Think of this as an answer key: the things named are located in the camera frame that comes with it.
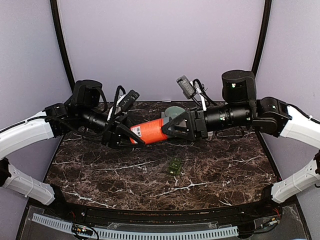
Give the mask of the red pill bottle grey lid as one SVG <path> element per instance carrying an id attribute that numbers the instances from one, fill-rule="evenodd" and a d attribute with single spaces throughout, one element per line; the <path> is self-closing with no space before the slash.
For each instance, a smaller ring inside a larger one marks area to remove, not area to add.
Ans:
<path id="1" fill-rule="evenodd" d="M 162 132 L 162 126 L 167 124 L 171 119 L 171 117 L 158 118 L 134 125 L 130 130 L 144 141 L 146 145 L 165 141 L 170 137 Z"/>

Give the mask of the green pill organizer box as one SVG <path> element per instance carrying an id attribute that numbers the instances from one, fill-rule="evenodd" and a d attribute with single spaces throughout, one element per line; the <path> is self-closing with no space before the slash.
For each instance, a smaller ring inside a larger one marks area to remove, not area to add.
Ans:
<path id="1" fill-rule="evenodd" d="M 183 162 L 180 158 L 174 157 L 171 159 L 168 166 L 168 173 L 173 176 L 177 176 L 181 173 Z"/>

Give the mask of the white pill bottle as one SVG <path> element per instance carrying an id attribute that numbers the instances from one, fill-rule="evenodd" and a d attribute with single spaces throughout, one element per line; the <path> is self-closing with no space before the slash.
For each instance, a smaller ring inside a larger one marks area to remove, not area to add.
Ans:
<path id="1" fill-rule="evenodd" d="M 214 132 L 213 132 L 213 131 L 209 131 L 209 132 L 208 132 L 208 138 L 207 138 L 207 140 L 208 140 L 208 141 L 211 141 L 212 138 L 213 138 L 213 135 L 214 135 Z"/>

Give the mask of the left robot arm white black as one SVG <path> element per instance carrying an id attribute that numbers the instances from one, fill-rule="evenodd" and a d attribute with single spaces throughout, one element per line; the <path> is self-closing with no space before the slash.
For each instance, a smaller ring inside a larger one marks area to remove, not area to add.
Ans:
<path id="1" fill-rule="evenodd" d="M 53 184 L 40 182 L 14 167 L 7 156 L 34 143 L 60 137 L 68 132 L 90 139 L 101 138 L 111 148 L 124 147 L 122 140 L 132 139 L 138 146 L 145 141 L 130 130 L 125 114 L 139 97 L 131 90 L 126 93 L 118 86 L 114 104 L 110 111 L 102 90 L 102 83 L 95 80 L 79 80 L 75 83 L 71 97 L 64 103 L 46 107 L 35 115 L 6 127 L 0 131 L 0 186 L 32 198 L 51 210 L 60 218 L 67 218 L 70 206 L 61 189 Z M 104 108 L 98 110 L 100 99 Z"/>

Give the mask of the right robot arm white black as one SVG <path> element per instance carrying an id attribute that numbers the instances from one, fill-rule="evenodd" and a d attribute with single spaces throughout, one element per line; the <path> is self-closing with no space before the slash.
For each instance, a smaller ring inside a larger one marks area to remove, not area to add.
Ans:
<path id="1" fill-rule="evenodd" d="M 320 121 L 298 107 L 274 97 L 257 99 L 255 74 L 252 71 L 230 70 L 222 74 L 222 97 L 226 104 L 206 111 L 187 110 L 161 127 L 163 134 L 195 141 L 207 138 L 208 132 L 233 127 L 248 127 L 276 138 L 290 138 L 319 152 L 301 170 L 263 189 L 262 201 L 255 213 L 266 217 L 290 197 L 320 182 Z"/>

